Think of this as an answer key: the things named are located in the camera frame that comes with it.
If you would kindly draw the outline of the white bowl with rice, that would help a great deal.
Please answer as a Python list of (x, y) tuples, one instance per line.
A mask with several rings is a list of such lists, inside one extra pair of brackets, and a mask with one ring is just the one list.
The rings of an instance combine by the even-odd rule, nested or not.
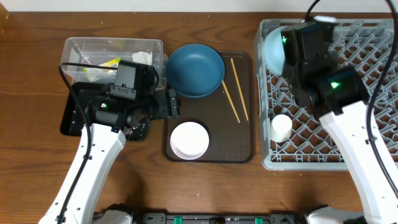
[(172, 151), (184, 160), (198, 159), (207, 151), (209, 144), (208, 131), (196, 122), (179, 124), (170, 136)]

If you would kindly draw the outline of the dark blue bowl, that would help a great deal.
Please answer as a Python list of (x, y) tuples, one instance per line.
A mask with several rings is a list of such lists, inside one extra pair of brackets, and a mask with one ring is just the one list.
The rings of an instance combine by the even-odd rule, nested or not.
[(165, 74), (169, 86), (178, 94), (202, 98), (221, 85), (225, 67), (221, 55), (214, 48), (188, 44), (170, 55)]

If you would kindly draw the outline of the white napkin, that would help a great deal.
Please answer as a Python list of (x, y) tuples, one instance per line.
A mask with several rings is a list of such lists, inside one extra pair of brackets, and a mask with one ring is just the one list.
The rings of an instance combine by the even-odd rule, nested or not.
[(144, 65), (152, 65), (152, 52), (136, 52), (132, 54), (132, 61)]

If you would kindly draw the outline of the yellow white snack wrapper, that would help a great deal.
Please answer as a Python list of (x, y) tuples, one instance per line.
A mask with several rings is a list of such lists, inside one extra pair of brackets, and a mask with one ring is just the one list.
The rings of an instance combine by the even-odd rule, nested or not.
[(86, 72), (86, 77), (90, 82), (94, 82), (103, 77), (110, 77), (116, 74), (121, 57), (114, 58), (110, 61), (99, 65), (101, 68), (84, 67), (83, 71)]

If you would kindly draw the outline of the light blue small bowl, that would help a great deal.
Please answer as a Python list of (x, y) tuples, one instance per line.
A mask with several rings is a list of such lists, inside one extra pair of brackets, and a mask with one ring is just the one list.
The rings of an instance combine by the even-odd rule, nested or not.
[(284, 46), (281, 30), (285, 26), (278, 27), (270, 32), (264, 39), (262, 47), (262, 59), (267, 69), (274, 75), (281, 76), (285, 63)]

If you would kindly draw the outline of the white paper cup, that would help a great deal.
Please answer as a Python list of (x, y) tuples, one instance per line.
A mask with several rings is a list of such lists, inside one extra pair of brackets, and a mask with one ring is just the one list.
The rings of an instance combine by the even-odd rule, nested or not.
[(285, 142), (292, 134), (293, 123), (289, 116), (278, 114), (271, 121), (271, 140)]

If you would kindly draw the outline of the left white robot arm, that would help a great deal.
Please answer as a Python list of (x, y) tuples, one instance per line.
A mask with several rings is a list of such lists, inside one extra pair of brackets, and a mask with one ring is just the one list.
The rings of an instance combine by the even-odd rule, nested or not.
[(102, 89), (77, 94), (66, 81), (83, 127), (63, 184), (41, 223), (91, 223), (103, 185), (134, 128), (178, 115), (175, 91), (155, 92), (159, 74), (151, 65), (121, 60), (116, 79)]

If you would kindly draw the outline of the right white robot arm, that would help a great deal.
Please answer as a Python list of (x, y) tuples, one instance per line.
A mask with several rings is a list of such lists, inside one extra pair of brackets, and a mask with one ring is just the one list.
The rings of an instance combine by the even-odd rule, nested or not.
[(303, 22), (280, 32), (282, 75), (300, 106), (320, 121), (354, 180), (367, 223), (397, 223), (397, 166), (378, 129), (369, 93), (353, 67), (331, 54), (334, 23)]

